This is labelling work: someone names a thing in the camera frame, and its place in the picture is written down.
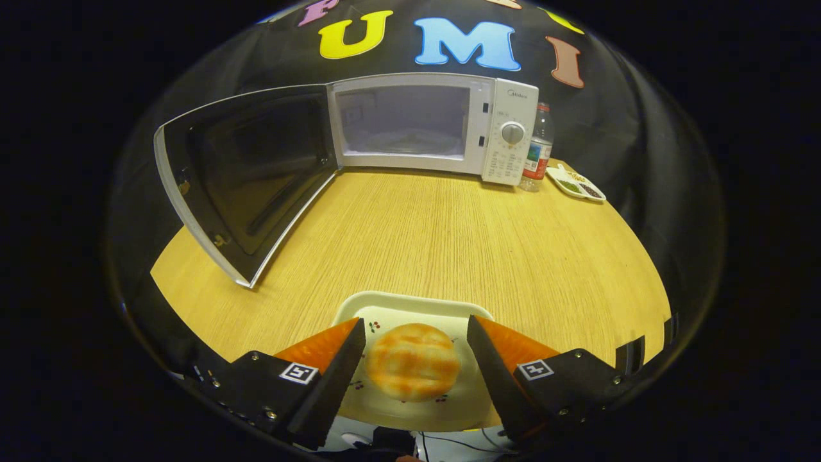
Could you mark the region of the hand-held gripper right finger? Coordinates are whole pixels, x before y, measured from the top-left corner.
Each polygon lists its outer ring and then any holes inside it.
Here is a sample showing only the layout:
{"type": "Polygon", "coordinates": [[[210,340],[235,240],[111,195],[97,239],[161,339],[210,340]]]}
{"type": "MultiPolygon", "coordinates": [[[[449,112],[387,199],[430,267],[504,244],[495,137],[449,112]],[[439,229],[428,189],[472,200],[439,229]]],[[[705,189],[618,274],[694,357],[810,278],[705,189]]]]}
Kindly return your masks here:
{"type": "Polygon", "coordinates": [[[636,380],[586,349],[560,353],[487,318],[472,315],[468,345],[508,438],[558,438],[595,423],[636,380]]]}

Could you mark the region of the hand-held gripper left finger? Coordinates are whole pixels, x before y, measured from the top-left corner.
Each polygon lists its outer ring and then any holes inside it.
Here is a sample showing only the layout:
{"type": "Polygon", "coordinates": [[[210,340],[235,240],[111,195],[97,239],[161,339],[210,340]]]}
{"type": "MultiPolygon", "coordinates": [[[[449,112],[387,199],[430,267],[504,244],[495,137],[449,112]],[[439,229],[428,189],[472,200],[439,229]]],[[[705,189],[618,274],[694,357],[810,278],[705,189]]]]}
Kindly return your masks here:
{"type": "Polygon", "coordinates": [[[269,355],[190,361],[185,385],[239,424],[310,450],[322,447],[366,347],[366,322],[352,318],[269,355]]]}

